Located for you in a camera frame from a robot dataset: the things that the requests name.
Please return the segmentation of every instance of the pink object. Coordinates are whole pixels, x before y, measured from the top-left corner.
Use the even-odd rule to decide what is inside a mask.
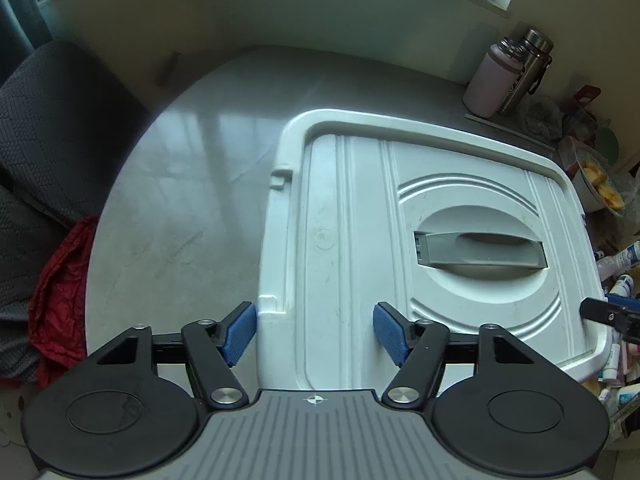
[[[462,96],[469,111],[488,119],[500,106],[522,69],[522,47],[508,38],[492,44]]]

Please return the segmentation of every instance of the teal curtain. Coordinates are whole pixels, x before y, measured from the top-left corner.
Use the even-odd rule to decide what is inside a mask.
[[[51,40],[36,0],[0,0],[0,85],[26,57]]]

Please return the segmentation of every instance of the marble tabletop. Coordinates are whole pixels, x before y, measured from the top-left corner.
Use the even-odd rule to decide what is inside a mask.
[[[210,72],[158,116],[111,190],[89,266],[88,351],[134,324],[178,332],[256,300],[271,164],[283,127],[302,112],[393,115],[549,155],[465,119],[462,93],[411,70],[289,48],[260,48]],[[255,342],[234,371],[252,395]]]

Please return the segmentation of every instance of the white storage box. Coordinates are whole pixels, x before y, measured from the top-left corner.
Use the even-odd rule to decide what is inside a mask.
[[[452,332],[500,324],[579,381],[604,365],[610,329],[578,314],[604,298],[582,209],[550,160],[434,124],[314,110],[284,129],[270,188],[261,388],[382,393],[398,369],[373,333],[379,301]],[[447,367],[443,388],[471,374]]]

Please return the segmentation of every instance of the robotic device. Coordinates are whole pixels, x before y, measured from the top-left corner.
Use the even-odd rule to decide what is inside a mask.
[[[599,313],[593,301],[583,315]],[[130,328],[91,354],[24,413],[41,478],[593,479],[605,410],[500,326],[455,334],[379,303],[374,332],[400,367],[381,399],[261,390],[251,402],[230,367],[256,321],[243,303],[180,334]],[[160,363],[186,364],[195,398],[159,378]],[[452,363],[475,363],[476,373],[436,398]]]

